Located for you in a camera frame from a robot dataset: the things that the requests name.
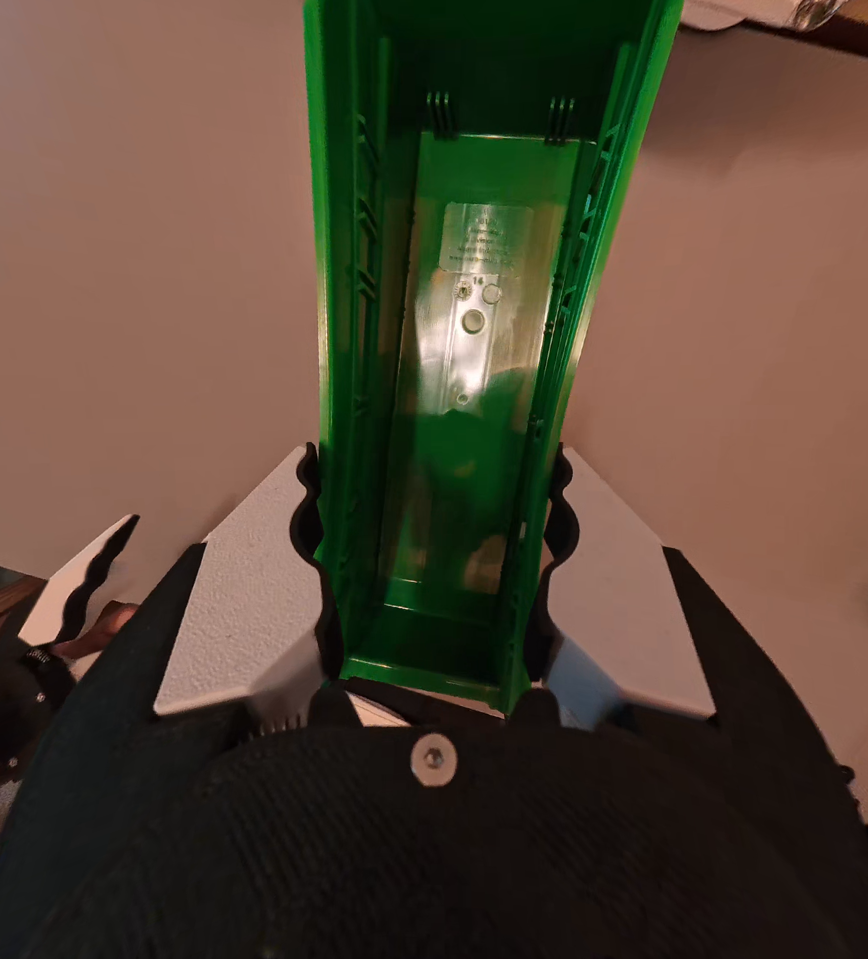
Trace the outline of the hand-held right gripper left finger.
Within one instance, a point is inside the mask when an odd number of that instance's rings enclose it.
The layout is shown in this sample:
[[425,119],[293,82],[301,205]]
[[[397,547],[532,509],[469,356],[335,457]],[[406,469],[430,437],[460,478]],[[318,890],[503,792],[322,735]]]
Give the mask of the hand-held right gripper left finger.
[[315,554],[318,450],[293,450],[203,540],[154,700],[160,717],[240,705],[264,733],[308,724],[343,662],[330,578]]

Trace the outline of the white clipboard stand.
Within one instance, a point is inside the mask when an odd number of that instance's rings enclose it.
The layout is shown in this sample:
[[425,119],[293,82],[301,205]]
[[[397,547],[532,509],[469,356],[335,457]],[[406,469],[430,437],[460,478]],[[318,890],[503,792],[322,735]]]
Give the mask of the white clipboard stand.
[[681,23],[695,30],[727,30],[744,22],[771,29],[815,30],[846,1],[684,1]]

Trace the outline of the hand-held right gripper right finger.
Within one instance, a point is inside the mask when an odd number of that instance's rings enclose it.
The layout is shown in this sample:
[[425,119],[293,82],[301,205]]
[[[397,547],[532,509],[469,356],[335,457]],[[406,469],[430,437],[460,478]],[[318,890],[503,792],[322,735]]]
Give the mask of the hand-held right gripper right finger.
[[713,716],[660,539],[571,448],[557,452],[548,502],[524,665],[561,725],[590,731],[632,706]]

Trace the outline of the green plastic bin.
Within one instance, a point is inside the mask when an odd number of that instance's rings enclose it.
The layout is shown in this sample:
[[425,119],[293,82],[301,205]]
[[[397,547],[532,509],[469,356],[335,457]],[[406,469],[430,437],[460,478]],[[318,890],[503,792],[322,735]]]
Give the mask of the green plastic bin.
[[509,713],[564,415],[683,3],[306,2],[341,675]]

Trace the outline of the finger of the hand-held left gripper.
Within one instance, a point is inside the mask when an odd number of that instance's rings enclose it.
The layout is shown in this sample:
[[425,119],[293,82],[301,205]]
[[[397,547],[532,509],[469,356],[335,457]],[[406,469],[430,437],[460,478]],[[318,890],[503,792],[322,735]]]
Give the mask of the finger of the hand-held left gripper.
[[81,634],[93,594],[107,580],[139,520],[138,514],[124,516],[53,574],[19,629],[22,643],[58,645]]

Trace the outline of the grey desk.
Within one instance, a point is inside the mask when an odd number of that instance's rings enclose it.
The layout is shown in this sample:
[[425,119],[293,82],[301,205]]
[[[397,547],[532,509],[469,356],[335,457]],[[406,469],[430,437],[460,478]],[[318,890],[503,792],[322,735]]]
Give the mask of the grey desk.
[[[317,435],[301,2],[0,2],[0,565],[142,598]],[[868,2],[679,34],[564,424],[868,811]]]

